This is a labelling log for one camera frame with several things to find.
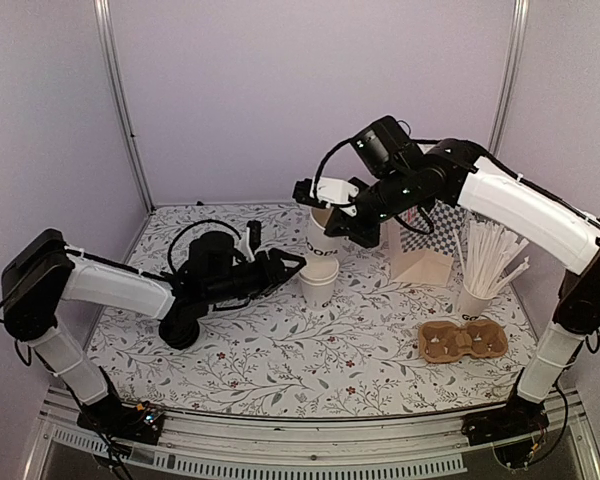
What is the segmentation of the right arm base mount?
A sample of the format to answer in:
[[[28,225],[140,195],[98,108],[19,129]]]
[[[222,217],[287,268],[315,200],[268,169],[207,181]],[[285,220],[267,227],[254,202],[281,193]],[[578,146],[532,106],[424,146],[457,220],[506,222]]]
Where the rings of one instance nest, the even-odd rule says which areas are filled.
[[[548,426],[543,403],[514,396],[502,407],[465,415],[461,433],[474,446],[530,434]]]

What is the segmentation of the stack of black cup lids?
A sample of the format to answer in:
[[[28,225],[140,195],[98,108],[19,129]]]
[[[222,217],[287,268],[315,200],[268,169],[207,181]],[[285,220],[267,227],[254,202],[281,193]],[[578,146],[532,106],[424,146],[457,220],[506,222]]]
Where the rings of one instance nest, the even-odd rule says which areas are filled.
[[[198,319],[184,310],[170,312],[159,324],[159,337],[172,349],[191,347],[199,335]]]

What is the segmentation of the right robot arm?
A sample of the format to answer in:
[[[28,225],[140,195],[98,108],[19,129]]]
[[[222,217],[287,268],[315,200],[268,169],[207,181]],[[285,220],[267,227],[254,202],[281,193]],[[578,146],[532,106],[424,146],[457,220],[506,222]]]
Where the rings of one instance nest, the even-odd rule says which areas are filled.
[[[469,140],[413,139],[387,115],[339,142],[351,146],[375,183],[326,178],[318,170],[311,196],[332,207],[329,237],[347,237],[373,248],[383,222],[408,209],[440,201],[460,206],[519,234],[565,268],[553,318],[536,352],[516,380],[506,404],[464,420],[468,433],[517,436],[544,425],[542,403],[577,358],[585,338],[600,327],[600,216],[585,213],[514,173]]]

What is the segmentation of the white paper coffee cup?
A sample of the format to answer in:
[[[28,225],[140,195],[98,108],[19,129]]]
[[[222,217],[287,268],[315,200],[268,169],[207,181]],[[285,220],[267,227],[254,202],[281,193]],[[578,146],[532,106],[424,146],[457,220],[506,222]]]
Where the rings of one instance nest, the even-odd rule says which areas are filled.
[[[336,260],[340,241],[325,234],[331,209],[310,208],[306,225],[306,249],[310,262]]]

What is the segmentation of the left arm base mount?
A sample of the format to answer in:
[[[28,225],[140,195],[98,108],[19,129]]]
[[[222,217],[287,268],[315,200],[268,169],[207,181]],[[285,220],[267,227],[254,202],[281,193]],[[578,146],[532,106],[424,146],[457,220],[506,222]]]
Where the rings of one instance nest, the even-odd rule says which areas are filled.
[[[164,411],[148,401],[127,406],[116,397],[92,405],[81,404],[77,425],[102,435],[157,445],[164,426]]]

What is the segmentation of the stack of white paper cups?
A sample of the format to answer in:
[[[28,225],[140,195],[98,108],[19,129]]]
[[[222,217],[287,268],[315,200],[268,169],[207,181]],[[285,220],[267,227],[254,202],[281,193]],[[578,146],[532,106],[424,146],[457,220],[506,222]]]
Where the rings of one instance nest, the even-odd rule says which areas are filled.
[[[307,265],[299,272],[300,284],[307,307],[322,310],[330,302],[336,279],[339,274],[339,262],[336,258],[309,258]]]

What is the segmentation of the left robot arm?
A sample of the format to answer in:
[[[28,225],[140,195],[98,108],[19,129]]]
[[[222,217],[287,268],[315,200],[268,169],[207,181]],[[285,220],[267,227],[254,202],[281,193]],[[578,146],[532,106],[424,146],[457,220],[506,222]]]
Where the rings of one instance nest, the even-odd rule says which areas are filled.
[[[144,418],[145,406],[123,405],[106,373],[62,327],[62,301],[83,301],[132,311],[159,323],[159,336],[184,350],[199,337],[199,320],[266,297],[305,267],[304,257],[261,249],[261,224],[245,233],[219,220],[193,239],[186,260],[152,274],[70,246],[60,231],[38,235],[1,274],[0,324],[73,392],[78,405],[108,434],[121,433],[129,415]]]

